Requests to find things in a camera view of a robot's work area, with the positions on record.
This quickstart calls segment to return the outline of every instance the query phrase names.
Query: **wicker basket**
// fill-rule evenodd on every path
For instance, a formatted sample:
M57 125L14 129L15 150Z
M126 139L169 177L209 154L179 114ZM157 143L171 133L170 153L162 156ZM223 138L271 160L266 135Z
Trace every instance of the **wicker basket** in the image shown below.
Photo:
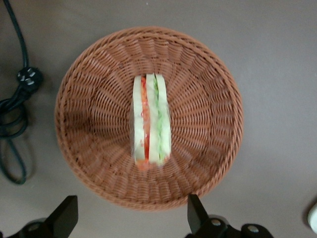
M129 110L136 75L160 73L171 113L172 156L139 171L130 153ZM78 178L101 197L138 210L163 210L209 192L242 140L243 111L223 62L197 40L160 27L106 36L64 77L56 101L58 142Z

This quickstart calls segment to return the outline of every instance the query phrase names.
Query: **sandwich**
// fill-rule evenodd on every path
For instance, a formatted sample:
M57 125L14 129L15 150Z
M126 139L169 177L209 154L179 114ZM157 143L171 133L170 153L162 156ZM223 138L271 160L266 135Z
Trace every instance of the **sandwich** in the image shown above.
M171 155L171 128L162 75L135 77L132 107L131 146L135 164L140 170L164 165Z

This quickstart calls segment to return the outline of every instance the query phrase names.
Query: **black plug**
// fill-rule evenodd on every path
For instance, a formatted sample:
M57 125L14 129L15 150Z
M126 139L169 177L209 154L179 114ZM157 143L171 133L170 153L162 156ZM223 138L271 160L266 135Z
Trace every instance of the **black plug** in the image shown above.
M35 93L43 81L42 73L34 67L25 67L18 72L20 86L29 94Z

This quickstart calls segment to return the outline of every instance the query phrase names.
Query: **black clamp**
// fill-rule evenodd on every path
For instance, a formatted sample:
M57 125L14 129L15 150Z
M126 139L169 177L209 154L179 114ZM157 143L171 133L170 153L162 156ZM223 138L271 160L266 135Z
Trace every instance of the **black clamp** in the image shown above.
M192 234L186 238L273 238L265 227L258 224L245 224L239 231L225 219L209 216L194 194L188 196L187 219Z

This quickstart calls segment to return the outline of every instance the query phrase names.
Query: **power cord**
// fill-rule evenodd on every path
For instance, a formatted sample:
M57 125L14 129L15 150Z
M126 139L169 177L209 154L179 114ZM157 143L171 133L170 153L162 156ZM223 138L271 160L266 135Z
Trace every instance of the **power cord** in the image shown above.
M23 56L23 68L17 74L16 78L19 82L19 86L17 87L13 96L9 99L4 99L0 101L0 139L5 140L8 143L21 168L22 175L20 178L15 178L15 176L13 176L9 172L5 162L3 161L1 145L0 169L11 182L15 184L24 184L27 177L25 164L20 154L18 153L18 150L13 144L12 139L21 135L28 126L28 116L23 102L28 100L31 95L38 90L43 81L43 75L37 68L29 66L28 53L19 24L15 18L10 2L8 0L3 0L3 2L5 4L7 12L10 15L12 24L19 38ZM6 122L5 116L13 110L18 110L19 116L10 122Z

